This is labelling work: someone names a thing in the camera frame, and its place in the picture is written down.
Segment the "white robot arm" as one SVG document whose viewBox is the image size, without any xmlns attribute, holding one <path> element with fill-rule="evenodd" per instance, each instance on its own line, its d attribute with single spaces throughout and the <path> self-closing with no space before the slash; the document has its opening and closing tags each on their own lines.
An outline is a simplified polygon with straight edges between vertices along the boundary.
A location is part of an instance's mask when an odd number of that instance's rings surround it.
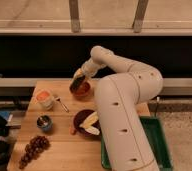
<svg viewBox="0 0 192 171">
<path fill-rule="evenodd" d="M 113 73 L 97 82 L 94 100 L 112 170 L 160 171 L 136 109 L 162 90 L 160 71 L 95 46 L 75 76 L 92 77 L 104 67 Z"/>
</svg>

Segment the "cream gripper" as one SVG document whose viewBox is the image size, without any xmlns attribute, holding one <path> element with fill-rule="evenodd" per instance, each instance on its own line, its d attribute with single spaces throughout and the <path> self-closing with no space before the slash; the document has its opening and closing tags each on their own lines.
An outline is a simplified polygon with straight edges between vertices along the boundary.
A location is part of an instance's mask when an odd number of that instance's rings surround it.
<svg viewBox="0 0 192 171">
<path fill-rule="evenodd" d="M 77 69 L 76 72 L 74 73 L 73 78 L 75 79 L 76 77 L 81 77 L 81 76 L 84 76 L 84 75 L 83 75 L 83 73 L 82 73 L 81 68 L 79 68 L 79 69 Z"/>
</svg>

